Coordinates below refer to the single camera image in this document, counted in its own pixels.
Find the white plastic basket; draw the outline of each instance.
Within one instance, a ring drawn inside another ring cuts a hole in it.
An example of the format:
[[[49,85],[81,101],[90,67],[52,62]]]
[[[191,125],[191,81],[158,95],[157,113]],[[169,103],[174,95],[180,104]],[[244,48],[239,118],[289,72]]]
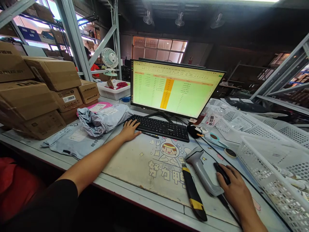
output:
[[[225,104],[223,101],[219,99],[211,98],[207,104],[208,107],[212,107],[212,109],[219,108],[222,104]],[[243,120],[247,121],[252,125],[252,128],[247,130],[246,132],[238,131],[234,129],[229,122],[231,122],[234,118],[241,117]],[[285,141],[286,144],[291,144],[289,138],[283,136],[278,131],[272,129],[268,125],[262,123],[260,120],[252,117],[249,114],[244,114],[239,110],[236,110],[232,107],[228,107],[225,109],[225,115],[223,119],[221,119],[217,124],[216,128],[220,131],[222,136],[231,142],[235,142],[240,144],[242,142],[241,136],[251,136],[251,137],[264,137],[270,138],[273,140]]]
[[[258,115],[253,115],[253,117],[265,123],[266,125],[274,128],[276,131],[282,133],[283,135],[294,141],[297,145],[301,145],[303,148],[309,149],[308,132],[284,121],[265,118]]]
[[[309,154],[281,142],[242,136],[238,156],[295,232],[309,231],[309,203],[271,165],[309,181]]]
[[[116,84],[118,84],[120,82],[124,82],[124,81],[116,80]],[[123,88],[118,89],[118,90],[106,88],[105,86],[108,86],[107,82],[101,82],[101,83],[98,83],[97,85],[98,85],[98,90],[99,90],[101,97],[106,97],[106,98],[109,98],[111,100],[117,101],[120,98],[123,98],[123,97],[125,97],[125,96],[127,96],[131,93],[130,83],[129,82],[126,82],[126,83],[128,84],[128,86],[123,87]]]

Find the yellow utility knife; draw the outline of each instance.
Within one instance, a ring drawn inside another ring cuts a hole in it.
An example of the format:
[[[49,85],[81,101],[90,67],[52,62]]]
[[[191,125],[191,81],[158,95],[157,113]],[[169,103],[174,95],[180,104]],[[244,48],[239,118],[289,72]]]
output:
[[[193,178],[186,164],[183,164],[183,177],[193,213],[200,221],[207,221],[202,200],[196,190]]]

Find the hand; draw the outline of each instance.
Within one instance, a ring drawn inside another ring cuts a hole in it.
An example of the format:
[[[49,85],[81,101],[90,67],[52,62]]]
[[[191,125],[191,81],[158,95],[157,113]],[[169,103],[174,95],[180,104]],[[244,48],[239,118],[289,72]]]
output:
[[[136,119],[134,121],[130,120],[124,123],[123,129],[119,134],[119,137],[123,140],[123,142],[130,141],[142,133],[141,131],[134,133],[140,122],[135,123]]]
[[[259,219],[253,204],[251,193],[240,173],[231,166],[226,167],[223,164],[219,165],[226,172],[231,183],[227,185],[223,176],[217,172],[218,181],[224,190],[226,200],[238,213],[240,220]]]

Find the computer mouse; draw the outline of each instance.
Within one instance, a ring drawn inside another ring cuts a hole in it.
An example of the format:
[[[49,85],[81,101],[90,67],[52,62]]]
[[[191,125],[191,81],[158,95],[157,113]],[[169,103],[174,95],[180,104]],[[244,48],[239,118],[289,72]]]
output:
[[[214,165],[216,171],[223,176],[225,183],[227,185],[229,185],[231,183],[231,181],[229,180],[229,176],[226,174],[226,172],[223,170],[223,168],[220,167],[219,163],[213,163],[213,165]]]

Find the blue box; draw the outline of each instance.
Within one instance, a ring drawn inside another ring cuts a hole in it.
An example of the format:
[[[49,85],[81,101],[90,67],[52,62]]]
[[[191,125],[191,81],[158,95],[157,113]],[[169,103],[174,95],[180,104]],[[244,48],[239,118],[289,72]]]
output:
[[[23,37],[26,40],[33,40],[33,41],[41,41],[41,38],[39,37],[39,34],[37,33],[36,30],[27,28],[27,27],[22,27],[22,26],[18,26],[19,30],[21,31]]]

